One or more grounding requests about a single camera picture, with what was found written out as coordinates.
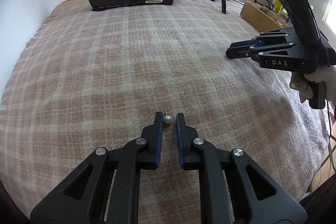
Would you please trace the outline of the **right white gloved hand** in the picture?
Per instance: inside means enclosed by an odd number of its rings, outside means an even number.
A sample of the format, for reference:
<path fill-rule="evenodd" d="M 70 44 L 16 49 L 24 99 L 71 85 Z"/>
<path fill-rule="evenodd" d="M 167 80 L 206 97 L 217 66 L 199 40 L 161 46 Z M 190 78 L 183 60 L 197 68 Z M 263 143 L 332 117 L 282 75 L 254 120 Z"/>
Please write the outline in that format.
<path fill-rule="evenodd" d="M 312 83 L 325 83 L 326 87 L 326 100 L 336 103 L 336 71 L 335 65 L 330 67 L 319 67 L 314 73 L 301 74 L 291 73 L 289 86 L 293 90 L 299 92 L 301 103 L 313 98 L 313 90 L 309 84 Z"/>

